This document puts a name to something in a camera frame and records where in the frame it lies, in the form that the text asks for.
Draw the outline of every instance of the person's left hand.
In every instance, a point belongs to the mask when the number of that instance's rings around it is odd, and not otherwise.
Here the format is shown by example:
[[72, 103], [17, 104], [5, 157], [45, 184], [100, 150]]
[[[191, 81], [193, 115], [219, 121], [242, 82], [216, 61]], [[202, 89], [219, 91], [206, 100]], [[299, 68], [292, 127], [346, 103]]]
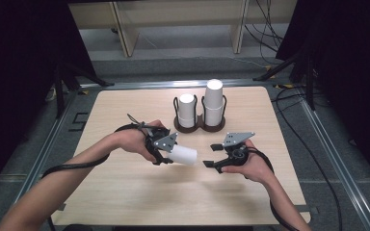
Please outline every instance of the person's left hand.
[[[165, 127], [160, 120], [154, 120], [147, 125]], [[118, 136], [119, 147], [124, 149], [126, 152], [133, 152], [141, 154], [146, 160], [152, 163], [156, 162], [154, 156], [152, 156], [145, 148], [145, 136], [144, 133], [137, 129], [127, 129], [116, 132]]]

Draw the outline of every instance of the person's arm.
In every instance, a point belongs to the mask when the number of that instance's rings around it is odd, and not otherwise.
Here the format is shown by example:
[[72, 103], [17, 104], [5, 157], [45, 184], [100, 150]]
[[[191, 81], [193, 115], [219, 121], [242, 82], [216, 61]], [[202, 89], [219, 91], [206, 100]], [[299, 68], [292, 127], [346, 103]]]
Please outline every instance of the person's arm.
[[[245, 144], [247, 147], [254, 147], [250, 140], [246, 140]], [[257, 154], [251, 153], [243, 166], [222, 167], [222, 172], [241, 173], [250, 180], [261, 183], [269, 194], [277, 213], [288, 224], [300, 231], [311, 230], [293, 202], [291, 202], [276, 176], [269, 169], [265, 161]]]
[[[163, 126], [156, 120], [149, 125]], [[117, 148], [143, 155], [148, 161], [155, 158], [145, 148], [145, 136], [136, 129], [116, 132], [101, 139], [87, 150], [66, 162], [66, 164], [89, 163]], [[0, 223], [0, 230], [39, 230], [41, 225], [74, 192], [93, 167], [61, 170], [41, 179], [30, 191], [25, 193], [5, 214]]]

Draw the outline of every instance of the white cup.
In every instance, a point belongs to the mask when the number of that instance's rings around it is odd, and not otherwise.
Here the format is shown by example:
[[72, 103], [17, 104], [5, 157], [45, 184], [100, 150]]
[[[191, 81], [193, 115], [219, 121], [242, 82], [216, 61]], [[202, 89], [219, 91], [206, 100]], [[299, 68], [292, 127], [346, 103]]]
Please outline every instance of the white cup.
[[179, 97], [179, 105], [178, 105], [178, 116], [182, 119], [194, 120], [195, 112], [195, 97], [190, 93], [182, 94]]
[[222, 121], [224, 106], [217, 109], [205, 107], [205, 115], [203, 115], [204, 123], [208, 126], [217, 126]]
[[205, 90], [204, 104], [211, 109], [220, 108], [223, 104], [223, 86], [222, 81], [217, 79], [209, 80]]
[[180, 116], [178, 117], [179, 124], [184, 128], [194, 127], [197, 121], [198, 121], [197, 118], [184, 119], [184, 118], [181, 118]]
[[168, 153], [168, 158], [175, 163], [180, 163], [187, 166], [192, 166], [197, 161], [198, 153], [195, 149], [174, 145], [171, 152]]

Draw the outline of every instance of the wooden tabletop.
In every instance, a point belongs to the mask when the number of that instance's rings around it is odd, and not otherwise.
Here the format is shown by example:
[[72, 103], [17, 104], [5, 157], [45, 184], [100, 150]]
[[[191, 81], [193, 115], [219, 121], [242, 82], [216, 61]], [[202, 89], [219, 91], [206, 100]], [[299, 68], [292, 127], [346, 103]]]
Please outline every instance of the wooden tabletop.
[[[173, 99], [183, 93], [198, 97], [197, 114], [204, 88], [103, 91], [92, 112], [75, 154], [80, 153], [121, 125], [127, 114], [139, 121], [160, 119], [173, 126]], [[224, 88], [227, 98], [225, 128], [216, 133], [202, 129], [179, 133], [179, 145], [198, 151], [194, 166], [154, 166], [142, 156], [112, 152], [96, 167], [53, 215], [55, 224], [91, 225], [254, 225], [278, 223], [269, 207], [264, 187], [240, 174], [219, 174], [202, 161], [220, 161], [224, 151], [213, 152], [210, 144], [222, 143], [227, 132], [254, 132], [256, 147], [272, 162], [276, 176], [295, 205], [305, 205], [304, 196], [278, 126], [267, 91], [262, 87]], [[309, 212], [302, 213], [309, 222]]]

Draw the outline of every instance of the person's left arm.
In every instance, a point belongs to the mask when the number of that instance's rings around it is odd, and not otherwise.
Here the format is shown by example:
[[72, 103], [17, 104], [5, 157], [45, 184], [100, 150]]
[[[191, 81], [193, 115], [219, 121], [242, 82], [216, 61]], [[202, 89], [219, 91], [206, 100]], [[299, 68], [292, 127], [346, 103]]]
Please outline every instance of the person's left arm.
[[[163, 126], [159, 120], [149, 125]], [[145, 148], [144, 134], [139, 130], [129, 129], [104, 137], [65, 164], [97, 161], [117, 148], [139, 153], [148, 161], [156, 161]], [[0, 230], [39, 230], [44, 221], [68, 199], [92, 170], [93, 167], [61, 170], [47, 175], [5, 214]]]

